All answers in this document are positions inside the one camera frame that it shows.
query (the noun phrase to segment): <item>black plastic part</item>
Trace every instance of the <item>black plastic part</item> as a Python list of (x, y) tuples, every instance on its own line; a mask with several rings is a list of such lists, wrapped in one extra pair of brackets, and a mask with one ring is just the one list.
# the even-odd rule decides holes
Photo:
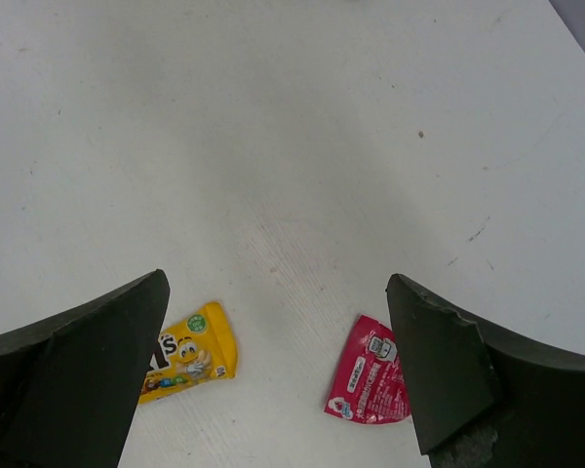
[(585, 467), (585, 356), (388, 284), (421, 453), (434, 467)]
[(0, 335), (0, 467), (116, 467), (169, 300), (157, 270)]

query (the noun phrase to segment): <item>white label on red packet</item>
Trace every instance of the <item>white label on red packet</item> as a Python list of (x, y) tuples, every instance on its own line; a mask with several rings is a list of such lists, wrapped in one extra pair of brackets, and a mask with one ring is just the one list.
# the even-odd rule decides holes
[(325, 412), (362, 424), (410, 415), (401, 359), (392, 331), (363, 315), (349, 334)]

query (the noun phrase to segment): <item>yellow cartoon character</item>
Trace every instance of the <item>yellow cartoon character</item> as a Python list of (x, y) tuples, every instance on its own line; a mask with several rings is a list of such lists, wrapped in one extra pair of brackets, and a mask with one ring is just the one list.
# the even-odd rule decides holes
[(200, 349), (190, 336), (181, 338), (177, 346), (178, 359), (175, 363), (177, 373), (188, 374), (195, 381), (211, 374), (213, 358), (208, 350)]

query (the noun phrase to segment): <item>candy packet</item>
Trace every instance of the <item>candy packet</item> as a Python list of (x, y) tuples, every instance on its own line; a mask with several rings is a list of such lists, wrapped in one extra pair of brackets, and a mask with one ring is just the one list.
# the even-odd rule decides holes
[(362, 315), (347, 338), (325, 412), (361, 424), (398, 422), (411, 413), (392, 331)]
[(138, 402), (148, 403), (200, 383), (233, 378), (238, 353), (225, 312), (217, 302), (158, 337)]

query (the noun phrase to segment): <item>cartoon face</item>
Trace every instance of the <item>cartoon face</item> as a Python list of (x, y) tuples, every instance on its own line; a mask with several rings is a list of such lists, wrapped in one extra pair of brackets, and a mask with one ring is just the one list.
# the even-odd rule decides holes
[(179, 347), (177, 349), (177, 355), (179, 360), (184, 364), (192, 363), (197, 359), (200, 349), (197, 347), (191, 338), (183, 338), (179, 341)]

